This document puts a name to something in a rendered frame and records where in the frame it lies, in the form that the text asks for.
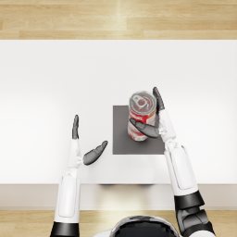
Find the dark grey square mat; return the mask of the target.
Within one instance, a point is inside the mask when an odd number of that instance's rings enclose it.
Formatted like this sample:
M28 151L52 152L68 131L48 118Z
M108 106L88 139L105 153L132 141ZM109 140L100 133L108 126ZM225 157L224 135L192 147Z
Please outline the dark grey square mat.
M135 142L128 134L129 109L113 106L113 154L114 155L162 155L165 145L160 137Z

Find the dark round robot body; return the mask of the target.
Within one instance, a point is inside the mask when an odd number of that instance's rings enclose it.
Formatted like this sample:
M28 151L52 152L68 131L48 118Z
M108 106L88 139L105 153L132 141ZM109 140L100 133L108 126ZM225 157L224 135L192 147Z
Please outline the dark round robot body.
M163 218L139 215L119 221L111 230L93 237L181 237L175 227Z

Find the red and white can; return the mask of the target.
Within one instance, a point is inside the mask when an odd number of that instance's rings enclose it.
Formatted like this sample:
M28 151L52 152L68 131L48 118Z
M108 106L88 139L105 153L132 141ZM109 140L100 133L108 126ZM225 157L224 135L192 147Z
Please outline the red and white can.
M128 122L128 134L136 142L143 142L147 139L147 137L139 132L130 122Z
M154 125L156 120L156 99L147 91L134 93L129 101L130 117L145 124Z

